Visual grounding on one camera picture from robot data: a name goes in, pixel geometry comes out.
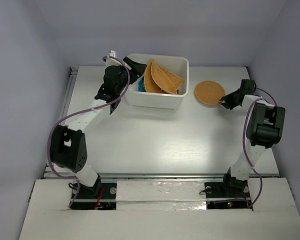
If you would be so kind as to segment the round orange woven plate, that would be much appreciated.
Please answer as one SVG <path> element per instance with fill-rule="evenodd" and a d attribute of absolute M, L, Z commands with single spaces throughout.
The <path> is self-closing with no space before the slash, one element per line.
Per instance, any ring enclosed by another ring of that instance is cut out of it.
<path fill-rule="evenodd" d="M 215 81 L 202 81 L 198 83 L 194 90 L 197 100 L 208 106 L 216 106 L 222 103 L 222 98 L 226 95 L 225 89 Z"/>

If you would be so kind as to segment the orange leaf-shaped woven tray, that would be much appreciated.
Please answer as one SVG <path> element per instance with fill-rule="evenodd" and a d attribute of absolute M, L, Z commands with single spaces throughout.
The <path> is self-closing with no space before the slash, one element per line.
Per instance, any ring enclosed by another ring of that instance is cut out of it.
<path fill-rule="evenodd" d="M 155 62 L 154 59 L 151 59 L 144 72 L 144 88 L 147 93 L 156 93 L 156 94 L 169 94 L 163 91 L 157 84 L 154 82 L 151 75 L 151 66 L 152 62 Z"/>

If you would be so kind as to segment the blue polka dot plate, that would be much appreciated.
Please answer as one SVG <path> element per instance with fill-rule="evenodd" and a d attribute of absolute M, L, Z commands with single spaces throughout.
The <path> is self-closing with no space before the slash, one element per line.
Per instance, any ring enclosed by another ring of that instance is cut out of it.
<path fill-rule="evenodd" d="M 137 82 L 137 90 L 139 92 L 146 92 L 146 89 L 144 87 L 144 77 L 143 76 Z"/>

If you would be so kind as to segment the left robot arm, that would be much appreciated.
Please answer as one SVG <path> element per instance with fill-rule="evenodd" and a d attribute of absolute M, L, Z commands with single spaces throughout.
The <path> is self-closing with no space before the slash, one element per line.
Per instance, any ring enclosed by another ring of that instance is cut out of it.
<path fill-rule="evenodd" d="M 145 72 L 146 64 L 125 57 L 122 61 L 105 56 L 106 68 L 103 83 L 87 109 L 70 114 L 75 119 L 66 125 L 56 123 L 48 138 L 47 157 L 55 164 L 72 172 L 76 184 L 75 193 L 91 198 L 101 194 L 101 178 L 87 165 L 86 134 L 118 107 L 129 85 L 135 83 Z"/>

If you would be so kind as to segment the orange teardrop woven tray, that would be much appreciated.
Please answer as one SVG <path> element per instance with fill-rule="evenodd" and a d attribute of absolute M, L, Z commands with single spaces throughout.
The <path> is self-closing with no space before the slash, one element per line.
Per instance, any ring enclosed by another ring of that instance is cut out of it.
<path fill-rule="evenodd" d="M 157 86 L 168 94 L 175 95 L 176 90 L 179 90 L 184 83 L 184 79 L 166 68 L 152 62 L 150 68 L 151 76 Z"/>

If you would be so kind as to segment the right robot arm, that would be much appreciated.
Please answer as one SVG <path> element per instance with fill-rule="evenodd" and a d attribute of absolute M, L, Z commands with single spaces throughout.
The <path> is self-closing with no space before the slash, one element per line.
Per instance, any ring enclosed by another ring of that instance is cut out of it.
<path fill-rule="evenodd" d="M 256 171 L 255 165 L 260 157 L 278 144 L 283 135 L 286 109 L 255 95 L 256 90 L 254 80 L 243 79 L 239 89 L 221 98 L 221 105 L 226 109 L 248 107 L 243 125 L 243 150 L 220 183 L 220 190 L 225 196 L 242 192 L 248 186 L 250 173 Z"/>

